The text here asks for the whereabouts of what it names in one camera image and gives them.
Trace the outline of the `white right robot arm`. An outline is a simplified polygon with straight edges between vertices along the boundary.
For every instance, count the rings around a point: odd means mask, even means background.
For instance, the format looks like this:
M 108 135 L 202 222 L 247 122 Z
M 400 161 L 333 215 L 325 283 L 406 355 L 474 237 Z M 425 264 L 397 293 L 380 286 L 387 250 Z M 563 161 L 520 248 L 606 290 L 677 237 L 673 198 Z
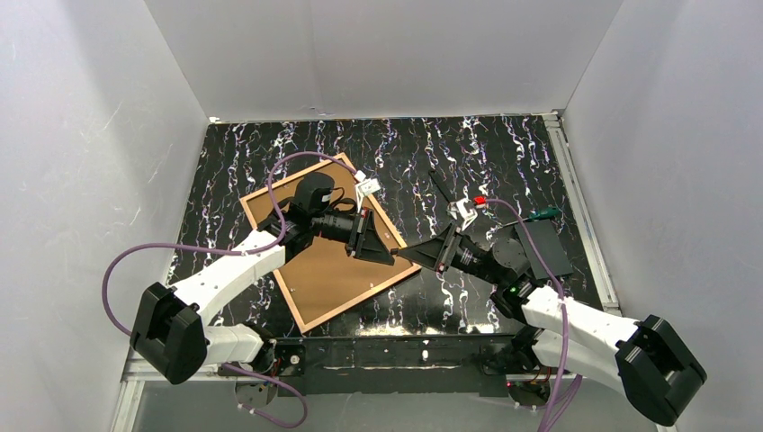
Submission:
M 517 217 L 488 249 L 450 224 L 396 256 L 436 273 L 451 268 L 494 288 L 503 316 L 523 324 L 508 355 L 524 369 L 543 366 L 589 378 L 622 394 L 645 418 L 673 426 L 708 375 L 676 330 L 650 315 L 629 319 L 565 294 L 572 271 L 550 217 Z

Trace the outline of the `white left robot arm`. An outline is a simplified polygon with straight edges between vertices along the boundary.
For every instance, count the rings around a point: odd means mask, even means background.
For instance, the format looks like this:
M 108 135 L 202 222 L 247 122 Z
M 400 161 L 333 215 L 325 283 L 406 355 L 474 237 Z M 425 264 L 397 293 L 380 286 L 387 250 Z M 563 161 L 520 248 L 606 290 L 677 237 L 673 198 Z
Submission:
M 393 265 L 394 255 L 376 231 L 373 210 L 362 205 L 381 185 L 362 172 L 354 178 L 351 211 L 333 206 L 331 176 L 311 172 L 292 197 L 273 202 L 266 220 L 237 247 L 170 287 L 149 286 L 139 302 L 130 346 L 172 384 L 186 382 L 205 365 L 251 364 L 269 347 L 269 337 L 250 325 L 214 327 L 211 320 L 247 287 L 309 248 L 314 238 L 343 244 L 351 258 Z

